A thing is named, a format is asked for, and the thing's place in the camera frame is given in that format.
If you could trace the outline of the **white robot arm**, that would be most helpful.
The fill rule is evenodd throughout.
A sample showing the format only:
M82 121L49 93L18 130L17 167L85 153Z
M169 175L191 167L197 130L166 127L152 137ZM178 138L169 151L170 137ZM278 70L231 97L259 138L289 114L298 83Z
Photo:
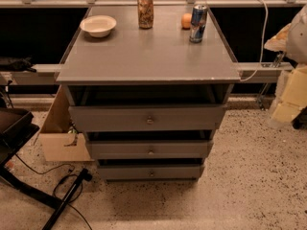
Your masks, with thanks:
M285 58L295 64L291 71L280 74L270 107L271 124L283 126L291 123L307 107L307 6L268 39L265 48L284 53Z

